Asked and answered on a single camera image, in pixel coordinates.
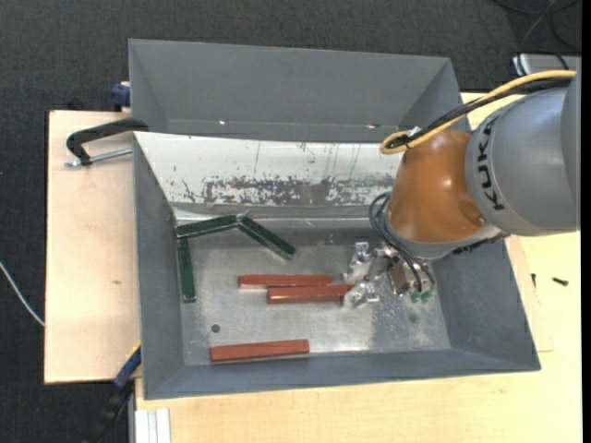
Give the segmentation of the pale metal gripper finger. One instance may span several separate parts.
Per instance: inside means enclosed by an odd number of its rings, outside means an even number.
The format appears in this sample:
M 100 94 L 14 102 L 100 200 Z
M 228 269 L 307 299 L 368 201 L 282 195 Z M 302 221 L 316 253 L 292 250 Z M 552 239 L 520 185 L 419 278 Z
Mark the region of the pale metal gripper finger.
M 362 281 L 354 285 L 343 298 L 343 306 L 359 308 L 365 305 L 373 305 L 380 301 L 376 287 L 372 282 Z
M 361 281 L 368 272 L 371 253 L 368 242 L 355 242 L 354 252 L 351 256 L 344 279 L 346 281 Z

